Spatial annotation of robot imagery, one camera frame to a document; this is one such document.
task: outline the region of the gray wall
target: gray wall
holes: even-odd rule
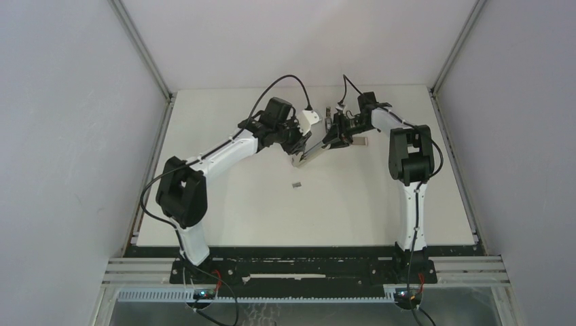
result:
[[[575,16],[571,0],[489,1],[439,96],[527,325],[576,317]]]
[[[105,0],[0,3],[2,325],[85,325],[164,99]]]

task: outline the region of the red wire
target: red wire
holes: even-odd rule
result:
[[[216,290],[215,290],[215,291],[218,291],[220,289],[220,286],[222,286],[222,281],[221,281],[222,275],[220,275],[220,272],[218,272],[218,270],[213,270],[212,274],[214,274],[214,273],[216,273],[216,275],[218,275],[218,278],[219,278],[218,283],[216,284]]]
[[[424,274],[422,273],[418,273],[418,278],[420,279],[420,290],[418,290],[417,294],[420,294],[422,293],[422,291],[424,291],[424,283],[426,279],[424,278]]]

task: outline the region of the white table surface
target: white table surface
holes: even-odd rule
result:
[[[427,124],[444,152],[444,169],[428,186],[424,209],[429,245],[474,243],[446,147],[425,86],[361,86],[414,124]],[[247,117],[262,92],[259,88],[181,90],[170,118],[156,175],[165,161],[186,159],[212,148]],[[342,97],[343,87],[309,87],[312,106],[324,114]],[[300,110],[300,88],[277,87],[277,96]],[[348,90],[345,103],[357,112],[356,94]],[[323,136],[322,126],[313,129]],[[368,146],[352,146],[321,154],[302,168],[273,145],[235,165],[208,189],[209,209],[202,220],[211,246],[374,246],[393,245],[399,227],[399,190],[388,172],[389,138],[375,130],[364,134]],[[436,165],[439,158],[435,152]],[[292,184],[300,182],[301,187]],[[151,189],[147,206],[163,216]],[[177,246],[173,229],[144,217],[138,246]]]

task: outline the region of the small metal part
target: small metal part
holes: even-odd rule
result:
[[[354,146],[368,146],[367,137],[352,137],[352,145]]]
[[[330,128],[332,127],[332,114],[330,112],[330,107],[326,107],[326,118],[324,121],[324,127],[326,128],[326,132],[328,132],[328,130],[330,130]]]

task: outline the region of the white panel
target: white panel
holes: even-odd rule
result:
[[[576,289],[575,16],[574,0],[489,1],[439,97],[530,326],[576,317],[559,293]]]
[[[364,86],[388,101],[405,119],[428,124],[441,145],[431,101],[424,86]],[[322,109],[342,97],[341,87],[308,88],[312,106]],[[246,118],[262,89],[183,90],[178,92],[156,174],[171,156],[188,158],[212,148]],[[273,88],[298,109],[300,88]],[[268,101],[267,96],[261,108]],[[346,103],[358,110],[354,94]],[[320,130],[312,129],[321,139]],[[279,145],[247,158],[209,186],[209,209],[202,220],[206,241],[215,246],[393,245],[399,229],[399,192],[388,172],[389,138],[366,133],[368,146],[327,151],[294,168]],[[300,182],[301,187],[292,184]],[[154,201],[151,212],[162,215]],[[449,161],[430,181],[425,201],[425,236],[430,244],[472,244],[473,239]],[[177,245],[171,227],[144,218],[139,246]]]
[[[125,0],[171,90],[432,86],[475,0]]]
[[[2,325],[87,325],[164,99],[104,0],[0,1]]]

